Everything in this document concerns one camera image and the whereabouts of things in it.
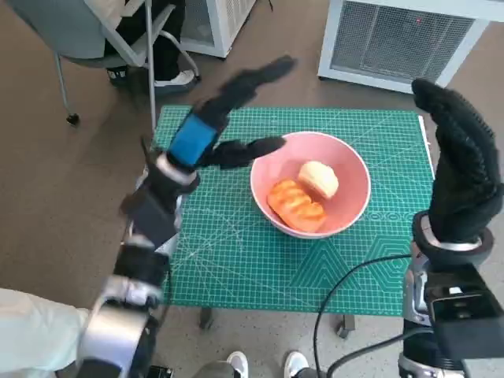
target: bread roll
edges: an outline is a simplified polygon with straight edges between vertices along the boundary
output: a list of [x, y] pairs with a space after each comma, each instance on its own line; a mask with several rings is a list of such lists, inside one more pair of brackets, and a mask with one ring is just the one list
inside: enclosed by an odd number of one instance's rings
[[338, 190], [338, 178], [331, 167], [319, 161], [308, 161], [299, 170], [298, 180], [314, 189], [325, 199], [330, 199]]
[[303, 232], [315, 232], [327, 218], [322, 205], [312, 202], [292, 180], [280, 181], [272, 188], [268, 194], [268, 205], [287, 226]]

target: gray floor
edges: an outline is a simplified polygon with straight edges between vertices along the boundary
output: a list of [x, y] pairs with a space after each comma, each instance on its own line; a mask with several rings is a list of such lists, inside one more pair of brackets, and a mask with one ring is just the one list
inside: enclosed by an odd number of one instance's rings
[[[204, 81], [190, 94], [163, 103], [192, 103], [210, 94], [236, 69], [281, 54], [299, 59], [295, 73], [261, 90], [254, 105], [344, 106], [413, 109], [408, 95], [317, 79], [327, 0], [275, 0], [275, 13], [259, 2], [226, 61], [196, 56]], [[139, 136], [149, 133], [143, 94], [112, 88], [104, 72], [65, 64], [72, 102], [82, 118], [69, 128], [50, 51], [0, 3], [0, 286], [89, 307], [111, 272], [123, 228], [117, 207], [142, 168]], [[492, 25], [451, 86], [497, 131], [504, 146], [504, 26]], [[433, 127], [428, 123], [432, 141]], [[495, 252], [483, 267], [499, 299], [502, 217], [492, 228]], [[159, 337], [157, 362], [188, 377], [207, 361], [240, 348], [251, 376], [280, 377], [284, 355], [299, 349], [311, 357], [313, 315], [222, 310], [210, 332], [196, 327], [195, 309], [174, 308]], [[400, 332], [397, 318], [359, 317], [357, 333], [342, 342], [326, 317], [321, 329], [323, 365], [343, 353]], [[349, 364], [339, 376], [395, 376], [398, 347]], [[470, 364], [473, 376], [502, 376], [502, 361]]]

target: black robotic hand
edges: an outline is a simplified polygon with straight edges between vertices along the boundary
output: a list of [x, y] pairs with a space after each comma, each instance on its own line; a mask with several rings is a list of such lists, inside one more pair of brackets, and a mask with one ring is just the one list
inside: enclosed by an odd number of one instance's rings
[[294, 66], [294, 59], [283, 56], [259, 69], [243, 70], [220, 87], [219, 95], [194, 106], [167, 151], [170, 163], [185, 172], [209, 165], [231, 169], [247, 166], [255, 158], [282, 147], [285, 142], [281, 137], [257, 139], [249, 144], [232, 140], [215, 145], [228, 126], [229, 113], [253, 99], [261, 85], [277, 81]]
[[503, 185], [494, 134], [456, 91], [412, 83], [416, 105], [438, 125], [441, 155], [428, 217], [441, 242], [473, 241], [502, 208]]
[[295, 60], [284, 56], [259, 69], [239, 72], [220, 88], [216, 97], [193, 107], [166, 151], [149, 152], [143, 145], [148, 175], [141, 187], [121, 204], [122, 212], [133, 219], [136, 230], [155, 246], [162, 245], [177, 232], [177, 199], [199, 185], [198, 168], [244, 167], [285, 144], [279, 136], [248, 144], [231, 140], [217, 145], [217, 141], [228, 126], [233, 109], [245, 105], [256, 96], [261, 85], [277, 81], [294, 66]]

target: chair leg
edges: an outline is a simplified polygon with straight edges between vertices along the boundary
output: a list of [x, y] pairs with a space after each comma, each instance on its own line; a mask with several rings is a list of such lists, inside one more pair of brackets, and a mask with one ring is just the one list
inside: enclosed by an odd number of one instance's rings
[[156, 95], [154, 93], [154, 52], [152, 41], [152, 9], [150, 2], [145, 3], [147, 23], [147, 64], [149, 65], [149, 100], [150, 100], [150, 126], [152, 132], [156, 130]]
[[189, 63], [189, 65], [191, 65], [192, 70], [195, 73], [196, 79], [200, 80], [201, 76], [199, 75], [198, 66], [196, 65], [195, 61], [192, 60], [192, 57], [187, 53], [187, 51], [182, 48], [182, 46], [180, 45], [179, 41], [177, 41], [176, 38], [173, 35], [171, 35], [170, 33], [168, 33], [167, 31], [164, 31], [164, 30], [161, 30], [160, 33], [159, 33], [159, 35], [161, 35], [161, 36], [163, 36], [165, 38], [168, 38], [170, 41], [172, 41], [172, 43], [175, 45], [175, 47], [177, 49], [179, 49], [179, 51], [183, 55], [183, 57], [186, 58], [186, 60]]
[[66, 121], [73, 127], [76, 127], [79, 124], [79, 114], [73, 113], [70, 109], [69, 99], [66, 95], [65, 78], [63, 77], [63, 69], [61, 68], [61, 59], [59, 54], [56, 52], [54, 53], [54, 61], [56, 62], [57, 78], [60, 82], [60, 92], [63, 98], [63, 105], [65, 106], [66, 113], [68, 114]]

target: shoe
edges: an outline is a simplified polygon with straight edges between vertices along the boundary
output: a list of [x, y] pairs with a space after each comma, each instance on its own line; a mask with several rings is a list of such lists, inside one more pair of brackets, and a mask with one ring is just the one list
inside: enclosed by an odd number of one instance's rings
[[229, 354], [226, 361], [239, 372], [242, 378], [249, 378], [249, 363], [246, 360], [245, 354], [240, 351], [233, 352]]
[[155, 80], [154, 90], [158, 94], [187, 91], [195, 84], [195, 73], [190, 69], [180, 71], [179, 75], [171, 80]]
[[299, 352], [290, 352], [283, 366], [283, 378], [293, 378], [305, 368], [309, 368], [306, 357]]
[[107, 69], [109, 82], [114, 87], [124, 87], [128, 83], [128, 67], [117, 67], [114, 69]]

